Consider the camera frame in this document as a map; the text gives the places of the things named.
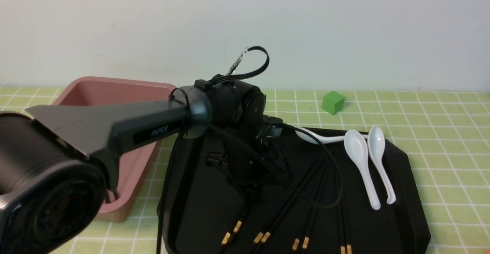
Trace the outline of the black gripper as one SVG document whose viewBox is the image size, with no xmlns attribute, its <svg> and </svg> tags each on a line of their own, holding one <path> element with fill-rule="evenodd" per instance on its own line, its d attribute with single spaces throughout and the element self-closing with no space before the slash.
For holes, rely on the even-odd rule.
<svg viewBox="0 0 490 254">
<path fill-rule="evenodd" d="M 220 137 L 222 151 L 210 151 L 206 164 L 226 175 L 226 181 L 240 193 L 260 193 L 264 185 L 290 182 L 292 170 L 276 139 L 281 135 L 283 120 L 263 116 L 256 123 L 242 122 L 237 128 L 208 125 Z"/>
</svg>

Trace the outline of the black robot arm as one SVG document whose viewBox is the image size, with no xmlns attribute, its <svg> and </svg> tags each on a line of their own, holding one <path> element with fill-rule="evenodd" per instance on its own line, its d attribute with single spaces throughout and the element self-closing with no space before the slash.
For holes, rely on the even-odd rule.
<svg viewBox="0 0 490 254">
<path fill-rule="evenodd" d="M 218 77 L 150 102 L 2 111 L 1 253 L 47 254 L 77 236 L 108 192 L 118 197 L 121 156 L 176 133 L 221 134 L 241 192 L 288 184 L 261 149 L 265 100 L 256 86 Z"/>
</svg>

